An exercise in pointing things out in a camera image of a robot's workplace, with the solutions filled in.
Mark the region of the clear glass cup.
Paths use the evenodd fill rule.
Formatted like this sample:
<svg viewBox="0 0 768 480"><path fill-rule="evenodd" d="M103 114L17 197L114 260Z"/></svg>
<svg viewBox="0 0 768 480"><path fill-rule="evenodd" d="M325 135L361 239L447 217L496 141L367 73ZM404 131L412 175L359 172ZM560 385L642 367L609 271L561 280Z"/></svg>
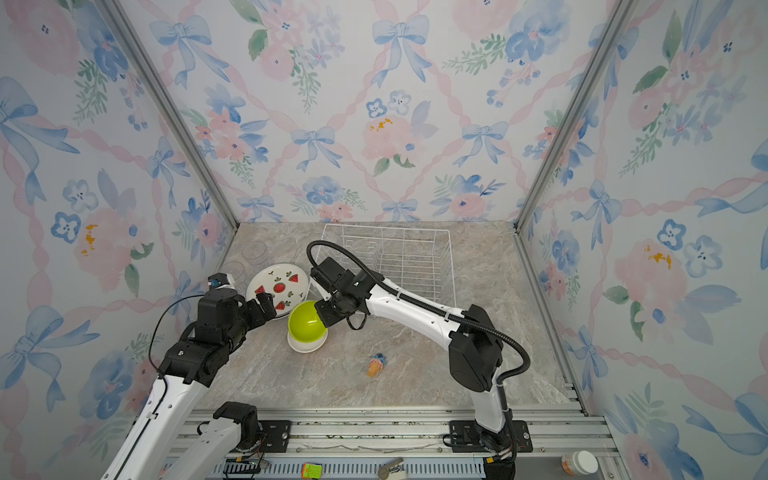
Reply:
<svg viewBox="0 0 768 480"><path fill-rule="evenodd" d="M223 273L231 276L234 283L238 283L242 280L245 273L245 266L239 261L227 261L225 262L221 270Z"/></svg>
<svg viewBox="0 0 768 480"><path fill-rule="evenodd" d="M252 265L264 261L268 253L267 245L262 241L251 241L245 244L241 250L241 256Z"/></svg>

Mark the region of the green bowl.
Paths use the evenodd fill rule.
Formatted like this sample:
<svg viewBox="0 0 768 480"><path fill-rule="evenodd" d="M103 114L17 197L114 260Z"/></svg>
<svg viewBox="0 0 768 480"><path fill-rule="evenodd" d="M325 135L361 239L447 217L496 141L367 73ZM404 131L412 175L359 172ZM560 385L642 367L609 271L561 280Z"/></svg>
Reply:
<svg viewBox="0 0 768 480"><path fill-rule="evenodd" d="M305 301L296 306L288 320L291 338L300 343L319 341L327 333L327 328L319 317L315 301Z"/></svg>

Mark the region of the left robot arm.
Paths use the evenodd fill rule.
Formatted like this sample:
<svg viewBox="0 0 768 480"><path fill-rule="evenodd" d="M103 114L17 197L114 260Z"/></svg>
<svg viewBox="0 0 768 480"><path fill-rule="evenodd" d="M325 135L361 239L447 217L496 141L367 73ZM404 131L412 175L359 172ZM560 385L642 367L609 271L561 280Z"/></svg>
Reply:
<svg viewBox="0 0 768 480"><path fill-rule="evenodd" d="M257 408L226 402L197 440L169 467L165 462L187 418L249 331L276 318L273 296L246 300L226 286L211 288L198 302L197 321L166 352L143 410L104 479L204 479L232 451L247 458L268 438Z"/></svg>

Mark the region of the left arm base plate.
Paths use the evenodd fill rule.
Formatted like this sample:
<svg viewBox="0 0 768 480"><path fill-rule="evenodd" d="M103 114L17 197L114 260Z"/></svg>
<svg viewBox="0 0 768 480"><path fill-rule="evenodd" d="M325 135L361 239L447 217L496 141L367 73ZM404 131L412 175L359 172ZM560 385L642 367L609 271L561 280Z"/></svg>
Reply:
<svg viewBox="0 0 768 480"><path fill-rule="evenodd" d="M229 453L286 453L293 423L290 420L260 420L256 424L235 424L237 442Z"/></svg>

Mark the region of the plate with fruit pattern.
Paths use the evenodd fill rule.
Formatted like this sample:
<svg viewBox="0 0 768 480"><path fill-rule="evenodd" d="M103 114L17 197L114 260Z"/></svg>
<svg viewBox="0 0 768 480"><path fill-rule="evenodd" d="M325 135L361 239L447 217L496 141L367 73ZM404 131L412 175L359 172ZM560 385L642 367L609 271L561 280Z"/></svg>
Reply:
<svg viewBox="0 0 768 480"><path fill-rule="evenodd" d="M279 263L271 265L255 275L246 288L247 300L261 293L272 295L276 317L290 315L292 310L307 300L310 280L298 265Z"/></svg>

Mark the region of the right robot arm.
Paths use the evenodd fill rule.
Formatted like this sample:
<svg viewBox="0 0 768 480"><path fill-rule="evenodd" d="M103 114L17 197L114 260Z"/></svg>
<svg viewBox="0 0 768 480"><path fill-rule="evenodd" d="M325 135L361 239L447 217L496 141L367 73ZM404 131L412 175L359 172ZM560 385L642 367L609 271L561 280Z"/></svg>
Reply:
<svg viewBox="0 0 768 480"><path fill-rule="evenodd" d="M447 352L454 381L470 392L480 444L493 452L512 446L508 406L498 385L503 343L482 308L440 305L378 272L361 267L355 273L331 257L311 264L310 277L323 295L316 310L325 326L361 313L395 321L429 338Z"/></svg>

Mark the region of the orange bowl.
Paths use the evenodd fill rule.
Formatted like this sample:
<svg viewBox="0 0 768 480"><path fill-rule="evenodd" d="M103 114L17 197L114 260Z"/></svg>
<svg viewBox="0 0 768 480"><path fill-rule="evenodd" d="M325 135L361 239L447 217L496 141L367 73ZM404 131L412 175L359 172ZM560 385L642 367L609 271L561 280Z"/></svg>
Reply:
<svg viewBox="0 0 768 480"><path fill-rule="evenodd" d="M292 350L301 354L309 354L320 349L327 341L328 333L325 332L319 339L311 342L301 342L295 339L291 333L287 334L287 342Z"/></svg>

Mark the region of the white wire dish rack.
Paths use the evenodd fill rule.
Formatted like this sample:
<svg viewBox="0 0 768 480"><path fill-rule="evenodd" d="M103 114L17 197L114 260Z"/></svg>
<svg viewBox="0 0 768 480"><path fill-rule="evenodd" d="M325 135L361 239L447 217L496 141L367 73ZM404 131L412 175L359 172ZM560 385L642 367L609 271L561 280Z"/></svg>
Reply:
<svg viewBox="0 0 768 480"><path fill-rule="evenodd" d="M322 239L416 295L456 305L452 242L445 229L327 224Z"/></svg>

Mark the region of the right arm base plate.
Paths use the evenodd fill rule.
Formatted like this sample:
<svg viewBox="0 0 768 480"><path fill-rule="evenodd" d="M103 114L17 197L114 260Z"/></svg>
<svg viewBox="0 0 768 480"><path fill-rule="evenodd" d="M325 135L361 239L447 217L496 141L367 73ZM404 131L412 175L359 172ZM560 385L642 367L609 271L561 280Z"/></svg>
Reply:
<svg viewBox="0 0 768 480"><path fill-rule="evenodd" d="M485 453L494 455L514 447L518 453L532 453L533 444L526 422L512 420L501 432L491 432L480 427L474 420L453 420L443 443L453 453Z"/></svg>

